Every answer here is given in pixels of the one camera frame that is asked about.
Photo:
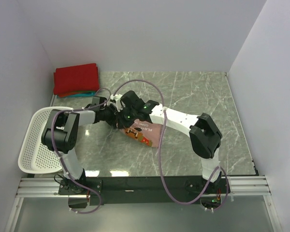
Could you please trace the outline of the pink t-shirt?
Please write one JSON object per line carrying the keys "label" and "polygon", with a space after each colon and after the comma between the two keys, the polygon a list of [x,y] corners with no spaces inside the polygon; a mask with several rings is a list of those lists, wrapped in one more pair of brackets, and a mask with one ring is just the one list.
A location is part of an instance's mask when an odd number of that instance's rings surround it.
{"label": "pink t-shirt", "polygon": [[116,127],[126,136],[145,144],[149,147],[158,148],[162,125],[140,121],[136,119],[131,126],[123,126],[116,123]]}

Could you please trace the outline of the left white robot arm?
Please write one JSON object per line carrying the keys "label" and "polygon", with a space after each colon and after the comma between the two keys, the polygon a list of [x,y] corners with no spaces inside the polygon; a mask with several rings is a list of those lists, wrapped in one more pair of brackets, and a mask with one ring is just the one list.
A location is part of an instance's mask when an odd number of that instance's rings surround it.
{"label": "left white robot arm", "polygon": [[56,155],[64,176],[72,179],[70,189],[75,194],[82,194],[87,188],[87,182],[82,179],[85,171],[75,151],[79,127],[101,121],[112,126],[115,124],[116,113],[116,107],[108,105],[105,97],[94,97],[91,104],[81,109],[51,110],[41,142]]}

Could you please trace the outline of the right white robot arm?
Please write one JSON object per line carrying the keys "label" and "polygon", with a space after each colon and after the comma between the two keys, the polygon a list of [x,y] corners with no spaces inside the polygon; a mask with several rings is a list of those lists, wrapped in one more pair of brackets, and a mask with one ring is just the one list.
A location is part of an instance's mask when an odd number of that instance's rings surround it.
{"label": "right white robot arm", "polygon": [[218,151],[222,134],[210,115],[200,116],[182,113],[156,101],[144,102],[132,90],[111,96],[117,110],[118,126],[128,128],[136,120],[141,124],[166,124],[190,138],[192,149],[201,158],[203,189],[213,193],[219,188]]}

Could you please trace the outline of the folded teal t-shirt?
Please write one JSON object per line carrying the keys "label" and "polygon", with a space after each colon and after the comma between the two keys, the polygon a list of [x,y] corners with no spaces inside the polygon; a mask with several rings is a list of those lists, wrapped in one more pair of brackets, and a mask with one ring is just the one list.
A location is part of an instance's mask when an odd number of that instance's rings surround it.
{"label": "folded teal t-shirt", "polygon": [[79,97],[92,97],[95,95],[95,91],[93,92],[82,92],[82,93],[75,93],[75,94],[70,94],[70,95],[63,95],[59,96],[58,98],[79,98]]}

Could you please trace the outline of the folded red t-shirt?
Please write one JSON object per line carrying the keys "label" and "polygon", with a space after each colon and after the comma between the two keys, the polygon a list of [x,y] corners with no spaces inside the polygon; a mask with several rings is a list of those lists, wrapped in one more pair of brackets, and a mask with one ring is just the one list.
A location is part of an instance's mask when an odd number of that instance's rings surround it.
{"label": "folded red t-shirt", "polygon": [[93,92],[99,89],[96,63],[57,68],[54,72],[55,95],[67,92]]}

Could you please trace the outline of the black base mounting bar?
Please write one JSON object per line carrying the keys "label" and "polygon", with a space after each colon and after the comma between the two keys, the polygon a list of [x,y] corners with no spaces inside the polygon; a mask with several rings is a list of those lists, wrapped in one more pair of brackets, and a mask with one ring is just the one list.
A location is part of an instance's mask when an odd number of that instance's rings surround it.
{"label": "black base mounting bar", "polygon": [[[196,198],[204,188],[206,181],[197,176],[166,176],[164,178],[170,193],[181,202],[189,202]],[[171,203],[161,178],[150,177],[87,177],[87,186],[102,197],[103,204],[116,203]],[[98,205],[99,197],[89,193],[71,180],[61,180],[58,194],[80,198],[82,195],[90,205]]]}

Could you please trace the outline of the white perforated laundry basket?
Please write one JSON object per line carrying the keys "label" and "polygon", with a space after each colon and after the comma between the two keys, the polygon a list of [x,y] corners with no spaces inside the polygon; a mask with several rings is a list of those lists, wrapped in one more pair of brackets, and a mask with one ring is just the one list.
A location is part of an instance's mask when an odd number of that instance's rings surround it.
{"label": "white perforated laundry basket", "polygon": [[42,132],[52,110],[71,110],[70,107],[45,107],[31,118],[21,151],[18,167],[28,174],[51,174],[62,170],[56,155],[41,142]]}

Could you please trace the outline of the aluminium frame rail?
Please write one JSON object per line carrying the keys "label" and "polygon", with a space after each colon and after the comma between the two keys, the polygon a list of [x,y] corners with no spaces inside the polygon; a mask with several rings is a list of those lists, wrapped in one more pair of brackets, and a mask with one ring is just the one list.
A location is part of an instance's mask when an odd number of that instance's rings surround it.
{"label": "aluminium frame rail", "polygon": [[[230,196],[263,196],[270,222],[275,232],[283,231],[271,191],[265,176],[230,176]],[[13,232],[20,209],[25,198],[59,197],[59,184],[52,178],[22,178],[20,180],[14,204],[5,227],[6,232]]]}

